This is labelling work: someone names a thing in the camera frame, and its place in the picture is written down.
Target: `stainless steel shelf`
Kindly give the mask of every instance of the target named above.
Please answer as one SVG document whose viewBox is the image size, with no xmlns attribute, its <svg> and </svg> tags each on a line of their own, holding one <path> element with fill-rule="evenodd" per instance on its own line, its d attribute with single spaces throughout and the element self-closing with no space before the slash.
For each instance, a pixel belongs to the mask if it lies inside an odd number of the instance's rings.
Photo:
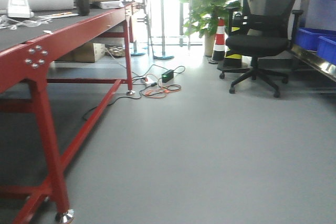
<svg viewBox="0 0 336 224">
<path fill-rule="evenodd" d="M 336 66 L 330 62 L 325 61 L 315 52 L 307 51 L 298 45 L 294 45 L 292 48 L 293 55 L 320 73 L 329 77 L 333 81 L 336 81 Z"/>
</svg>

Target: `chair seat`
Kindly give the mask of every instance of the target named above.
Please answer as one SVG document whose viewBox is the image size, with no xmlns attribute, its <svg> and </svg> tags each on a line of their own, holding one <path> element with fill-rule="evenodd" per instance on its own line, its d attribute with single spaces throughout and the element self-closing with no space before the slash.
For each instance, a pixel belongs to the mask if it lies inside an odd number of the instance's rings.
<svg viewBox="0 0 336 224">
<path fill-rule="evenodd" d="M 287 38 L 233 35 L 226 39 L 226 45 L 234 52 L 255 57 L 275 56 L 288 48 Z"/>
</svg>

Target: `plant pot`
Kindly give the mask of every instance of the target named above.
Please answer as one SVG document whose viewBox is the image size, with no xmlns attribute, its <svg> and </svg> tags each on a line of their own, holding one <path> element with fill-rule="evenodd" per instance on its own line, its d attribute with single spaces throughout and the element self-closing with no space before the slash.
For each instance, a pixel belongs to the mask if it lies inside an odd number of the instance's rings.
<svg viewBox="0 0 336 224">
<path fill-rule="evenodd" d="M 208 34 L 204 35 L 204 56 L 212 57 L 214 52 L 214 44 L 215 44 L 216 35 L 209 36 Z"/>
</svg>

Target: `chair armrest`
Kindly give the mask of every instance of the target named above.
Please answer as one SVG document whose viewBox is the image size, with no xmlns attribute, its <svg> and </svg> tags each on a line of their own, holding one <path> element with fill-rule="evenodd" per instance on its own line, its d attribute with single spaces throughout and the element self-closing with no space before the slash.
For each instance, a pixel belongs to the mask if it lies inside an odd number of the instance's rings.
<svg viewBox="0 0 336 224">
<path fill-rule="evenodd" d="M 290 40 L 290 49 L 293 47 L 296 31 L 298 29 L 299 17 L 303 14 L 303 10 L 292 10 L 292 13 L 294 14 L 294 22 L 292 28 L 292 38 Z"/>
<path fill-rule="evenodd" d="M 229 11 L 229 20 L 228 20 L 227 32 L 228 32 L 228 36 L 230 36 L 232 34 L 233 12 L 236 12 L 236 11 L 240 10 L 240 7 L 238 7 L 238 6 L 227 6 L 225 9 Z"/>
</svg>

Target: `power strip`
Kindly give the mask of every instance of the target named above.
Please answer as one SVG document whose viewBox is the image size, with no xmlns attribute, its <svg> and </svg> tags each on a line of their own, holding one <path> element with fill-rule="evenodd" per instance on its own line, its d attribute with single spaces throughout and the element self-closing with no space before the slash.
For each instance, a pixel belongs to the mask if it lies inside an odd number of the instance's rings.
<svg viewBox="0 0 336 224">
<path fill-rule="evenodd" d="M 146 77 L 146 80 L 142 80 L 142 83 L 146 85 L 146 88 L 157 84 L 156 81 L 152 80 L 150 77 Z"/>
</svg>

